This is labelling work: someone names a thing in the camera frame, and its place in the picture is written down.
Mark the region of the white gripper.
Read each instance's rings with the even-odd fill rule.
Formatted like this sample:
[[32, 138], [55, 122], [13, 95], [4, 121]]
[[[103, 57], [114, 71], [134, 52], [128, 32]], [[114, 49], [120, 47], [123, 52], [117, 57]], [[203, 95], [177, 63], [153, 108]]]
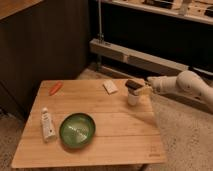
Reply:
[[142, 86], [140, 89], [134, 91], [136, 95], [150, 95], [153, 91], [155, 93], [164, 93], [163, 82], [165, 81], [165, 76], [160, 77], [148, 77], [147, 80], [150, 84]]

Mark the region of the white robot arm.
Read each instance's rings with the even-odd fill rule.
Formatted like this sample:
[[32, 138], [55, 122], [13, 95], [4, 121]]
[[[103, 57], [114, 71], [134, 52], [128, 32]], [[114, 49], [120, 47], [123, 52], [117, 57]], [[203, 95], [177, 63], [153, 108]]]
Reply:
[[142, 85], [136, 92], [152, 90], [157, 94], [184, 94], [199, 98], [213, 112], [213, 87], [197, 73], [185, 70], [177, 76], [149, 77], [148, 85]]

